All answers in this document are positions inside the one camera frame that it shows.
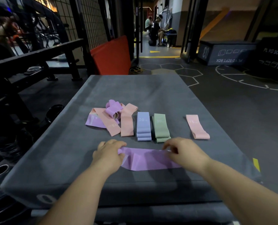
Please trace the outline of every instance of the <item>light green t-shirt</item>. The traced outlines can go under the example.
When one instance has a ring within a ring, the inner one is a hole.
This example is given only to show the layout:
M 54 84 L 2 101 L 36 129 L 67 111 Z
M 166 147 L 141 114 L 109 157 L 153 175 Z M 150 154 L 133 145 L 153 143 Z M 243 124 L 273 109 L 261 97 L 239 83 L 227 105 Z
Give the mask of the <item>light green t-shirt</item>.
M 149 19 L 146 19 L 146 21 L 145 21 L 145 28 L 147 28 L 151 24 L 152 24 L 152 22 Z

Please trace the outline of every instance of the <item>left forearm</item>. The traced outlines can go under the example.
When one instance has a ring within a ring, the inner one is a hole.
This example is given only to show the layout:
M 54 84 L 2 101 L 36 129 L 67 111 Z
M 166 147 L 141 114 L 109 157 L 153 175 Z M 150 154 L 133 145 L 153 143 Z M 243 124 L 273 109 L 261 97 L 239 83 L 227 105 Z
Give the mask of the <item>left forearm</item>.
M 95 167 L 85 170 L 48 211 L 40 225 L 91 225 L 108 178 Z

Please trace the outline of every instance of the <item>gray plyo box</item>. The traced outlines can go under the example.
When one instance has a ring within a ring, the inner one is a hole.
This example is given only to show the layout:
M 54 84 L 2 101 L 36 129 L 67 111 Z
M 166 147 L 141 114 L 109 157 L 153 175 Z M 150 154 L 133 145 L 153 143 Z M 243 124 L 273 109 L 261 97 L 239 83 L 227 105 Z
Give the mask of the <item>gray plyo box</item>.
M 245 41 L 201 41 L 197 57 L 207 65 L 243 65 L 256 44 Z
M 210 140 L 195 142 L 213 159 L 221 161 L 247 177 L 260 182 L 261 175 L 223 131 L 193 92 L 178 75 L 90 76 L 47 131 L 16 164 L 3 181 L 3 191 L 30 208 L 50 208 L 73 180 L 91 163 L 92 153 L 101 141 L 123 140 L 131 148 L 161 149 L 163 144 L 138 142 L 135 136 L 111 137 L 106 129 L 85 125 L 94 107 L 105 107 L 109 99 L 132 103 L 138 111 L 166 114 L 171 137 L 192 138 L 186 114 L 197 114 Z M 133 115 L 136 129 L 137 114 Z M 152 171 L 129 171 L 120 168 L 106 181 L 99 206 L 199 204 L 201 218 L 209 218 L 212 203 L 219 202 L 216 192 L 199 175 L 182 168 Z M 224 208 L 220 212 L 229 212 Z M 196 217 L 198 209 L 180 218 Z M 113 216 L 121 210 L 112 208 Z

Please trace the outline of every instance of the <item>folded resistance band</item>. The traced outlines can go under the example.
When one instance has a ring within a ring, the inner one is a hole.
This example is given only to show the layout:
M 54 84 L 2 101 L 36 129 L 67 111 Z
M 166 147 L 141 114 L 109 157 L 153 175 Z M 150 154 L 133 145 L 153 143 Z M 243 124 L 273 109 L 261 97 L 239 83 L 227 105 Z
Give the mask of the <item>folded resistance band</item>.
M 210 135 L 201 126 L 198 119 L 198 115 L 186 115 L 186 119 L 194 139 L 204 139 L 204 140 L 210 139 Z
M 137 113 L 137 140 L 151 141 L 152 135 L 150 130 L 150 118 L 148 112 Z
M 171 139 L 165 114 L 154 114 L 152 117 L 152 122 L 154 124 L 157 143 L 164 143 L 165 141 Z
M 89 113 L 86 121 L 86 125 L 107 128 L 111 136 L 119 134 L 121 136 L 133 136 L 134 126 L 132 115 L 137 111 L 138 107 L 122 103 L 114 100 L 109 100 L 106 104 L 106 108 L 93 108 Z
M 121 166 L 128 170 L 162 170 L 181 167 L 171 161 L 164 150 L 122 147 L 118 149 L 118 154 L 120 153 L 126 155 Z

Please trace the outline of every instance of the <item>stack of blue resistance bands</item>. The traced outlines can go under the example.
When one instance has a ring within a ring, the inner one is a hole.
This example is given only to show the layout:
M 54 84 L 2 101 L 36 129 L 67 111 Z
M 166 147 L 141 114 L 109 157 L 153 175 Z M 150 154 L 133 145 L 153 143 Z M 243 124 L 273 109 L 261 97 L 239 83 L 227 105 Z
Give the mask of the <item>stack of blue resistance bands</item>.
M 138 112 L 137 114 L 137 138 L 138 141 L 152 140 L 148 112 Z

